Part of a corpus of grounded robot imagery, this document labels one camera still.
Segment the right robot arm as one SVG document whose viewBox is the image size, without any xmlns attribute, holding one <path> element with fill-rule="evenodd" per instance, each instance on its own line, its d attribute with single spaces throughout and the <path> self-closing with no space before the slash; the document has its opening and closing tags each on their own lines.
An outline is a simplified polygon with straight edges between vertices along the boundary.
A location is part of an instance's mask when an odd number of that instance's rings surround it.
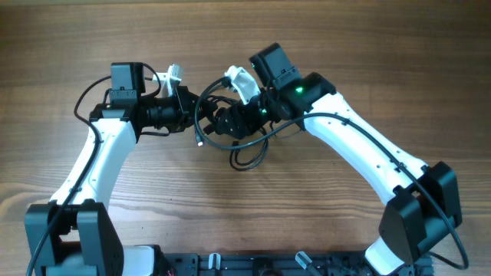
<svg viewBox="0 0 491 276">
<path fill-rule="evenodd" d="M 279 44 L 250 58 L 252 69 L 231 66 L 222 83 L 240 100 L 218 111 L 217 134 L 251 136 L 268 122 L 295 123 L 329 145 L 367 180 L 384 204 L 378 239 L 365 260 L 380 275 L 399 271 L 447 236 L 455 236 L 462 210 L 455 172 L 427 165 L 403 151 L 351 109 L 320 74 L 301 75 Z"/>
</svg>

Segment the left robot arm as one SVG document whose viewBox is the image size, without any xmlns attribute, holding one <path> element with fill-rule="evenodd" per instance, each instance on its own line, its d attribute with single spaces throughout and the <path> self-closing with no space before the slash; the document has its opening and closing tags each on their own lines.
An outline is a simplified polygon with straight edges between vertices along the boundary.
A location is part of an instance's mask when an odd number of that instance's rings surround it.
<svg viewBox="0 0 491 276">
<path fill-rule="evenodd" d="M 45 204 L 25 215 L 28 275 L 174 275 L 157 245 L 124 246 L 108 215 L 117 177 L 141 136 L 169 136 L 211 115 L 215 103 L 181 85 L 178 66 L 153 73 L 148 94 L 142 62 L 116 62 L 104 99 L 81 122 L 87 140 L 70 174 Z"/>
</svg>

